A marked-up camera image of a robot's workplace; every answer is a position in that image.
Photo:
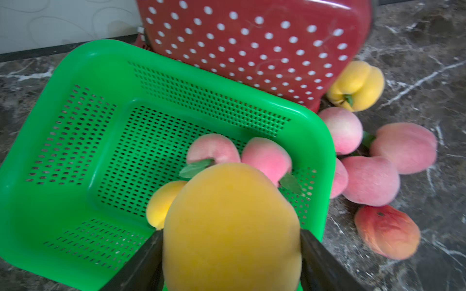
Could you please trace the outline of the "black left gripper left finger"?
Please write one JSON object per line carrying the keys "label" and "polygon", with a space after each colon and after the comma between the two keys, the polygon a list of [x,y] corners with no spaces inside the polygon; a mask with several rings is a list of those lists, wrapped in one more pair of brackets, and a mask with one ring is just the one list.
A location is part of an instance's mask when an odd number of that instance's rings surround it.
{"label": "black left gripper left finger", "polygon": [[100,291],[161,291],[163,231],[155,231]]}

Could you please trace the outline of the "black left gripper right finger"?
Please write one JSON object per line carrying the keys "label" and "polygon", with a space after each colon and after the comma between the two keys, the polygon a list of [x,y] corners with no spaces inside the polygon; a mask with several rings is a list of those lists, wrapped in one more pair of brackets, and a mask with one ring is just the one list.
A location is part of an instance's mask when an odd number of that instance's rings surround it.
{"label": "black left gripper right finger", "polygon": [[305,291],[366,291],[325,246],[308,230],[300,231],[302,273]]}

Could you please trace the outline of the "orange pink peach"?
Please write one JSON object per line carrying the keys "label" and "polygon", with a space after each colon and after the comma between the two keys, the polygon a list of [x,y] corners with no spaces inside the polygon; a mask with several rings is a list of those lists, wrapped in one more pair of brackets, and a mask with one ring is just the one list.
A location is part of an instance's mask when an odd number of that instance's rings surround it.
{"label": "orange pink peach", "polygon": [[276,186],[295,194],[302,188],[292,175],[292,159],[279,144],[266,138],[251,139],[241,154],[241,162],[261,171]]}

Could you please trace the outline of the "pink peach front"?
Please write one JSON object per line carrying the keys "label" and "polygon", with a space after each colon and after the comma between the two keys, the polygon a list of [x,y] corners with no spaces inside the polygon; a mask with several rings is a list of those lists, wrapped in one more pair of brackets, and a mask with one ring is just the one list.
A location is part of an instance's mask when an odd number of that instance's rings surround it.
{"label": "pink peach front", "polygon": [[208,167],[224,163],[240,162],[235,144],[223,135],[210,133],[197,138],[189,147],[186,165],[179,176],[193,178]]}

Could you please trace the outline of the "green plastic basket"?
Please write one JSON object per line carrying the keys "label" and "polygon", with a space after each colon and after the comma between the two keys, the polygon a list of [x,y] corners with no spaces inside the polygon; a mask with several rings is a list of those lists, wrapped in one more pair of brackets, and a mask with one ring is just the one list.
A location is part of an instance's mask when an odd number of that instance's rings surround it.
{"label": "green plastic basket", "polygon": [[207,133],[292,157],[302,228],[324,237],[336,154],[302,105],[115,40],[54,71],[1,166],[1,257],[83,291],[101,289],[152,235],[146,205]]}

